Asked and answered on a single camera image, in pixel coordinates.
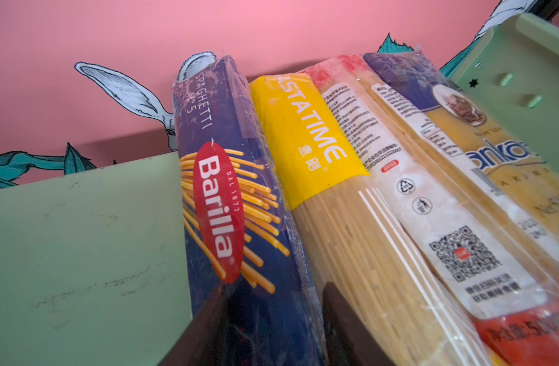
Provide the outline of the Ankara spaghetti bag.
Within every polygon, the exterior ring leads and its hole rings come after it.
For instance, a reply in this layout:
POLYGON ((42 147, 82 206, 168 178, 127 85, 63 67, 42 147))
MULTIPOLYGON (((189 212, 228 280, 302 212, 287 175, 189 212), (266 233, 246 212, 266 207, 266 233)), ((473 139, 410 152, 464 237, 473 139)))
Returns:
POLYGON ((488 180, 557 239, 545 246, 559 262, 559 174, 512 136, 420 51, 366 53, 380 78, 424 112, 488 180))

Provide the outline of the yellow Pastatime spaghetti bag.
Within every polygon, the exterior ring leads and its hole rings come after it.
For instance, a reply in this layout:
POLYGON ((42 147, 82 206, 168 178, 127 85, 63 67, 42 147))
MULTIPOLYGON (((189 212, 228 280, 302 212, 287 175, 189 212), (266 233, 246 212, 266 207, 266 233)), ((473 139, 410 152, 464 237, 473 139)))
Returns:
POLYGON ((333 284, 397 365, 488 365, 309 76, 262 76, 251 95, 318 288, 333 284))

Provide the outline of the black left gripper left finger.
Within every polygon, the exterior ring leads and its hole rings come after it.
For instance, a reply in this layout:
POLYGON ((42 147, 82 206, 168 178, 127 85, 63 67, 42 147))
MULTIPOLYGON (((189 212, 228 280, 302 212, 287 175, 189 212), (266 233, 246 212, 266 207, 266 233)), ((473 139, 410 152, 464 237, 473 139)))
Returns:
POLYGON ((219 285, 158 365, 222 365, 227 326, 228 296, 219 285))

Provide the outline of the blue Barilla spaghetti bag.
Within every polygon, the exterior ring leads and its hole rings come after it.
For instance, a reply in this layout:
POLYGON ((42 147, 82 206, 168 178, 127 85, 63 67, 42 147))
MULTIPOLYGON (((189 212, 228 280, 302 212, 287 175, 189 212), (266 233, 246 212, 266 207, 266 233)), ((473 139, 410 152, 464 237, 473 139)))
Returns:
POLYGON ((305 250, 247 79, 204 52, 173 88, 191 308, 226 297, 224 365, 321 365, 324 330, 305 250))

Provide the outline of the red spaghetti bag white label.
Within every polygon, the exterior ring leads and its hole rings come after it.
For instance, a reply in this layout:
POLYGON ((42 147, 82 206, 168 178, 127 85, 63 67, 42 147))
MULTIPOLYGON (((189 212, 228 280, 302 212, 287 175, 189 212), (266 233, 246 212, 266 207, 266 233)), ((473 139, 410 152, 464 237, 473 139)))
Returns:
POLYGON ((559 262, 544 248, 557 239, 363 56, 337 56, 306 73, 377 196, 490 349, 511 365, 559 365, 559 262))

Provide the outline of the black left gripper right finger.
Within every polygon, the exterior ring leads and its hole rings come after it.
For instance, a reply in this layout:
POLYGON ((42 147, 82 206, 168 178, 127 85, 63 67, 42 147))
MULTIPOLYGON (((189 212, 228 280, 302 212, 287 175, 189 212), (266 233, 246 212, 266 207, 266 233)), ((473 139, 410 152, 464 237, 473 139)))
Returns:
POLYGON ((330 365, 395 365, 333 282, 322 291, 322 316, 330 365))

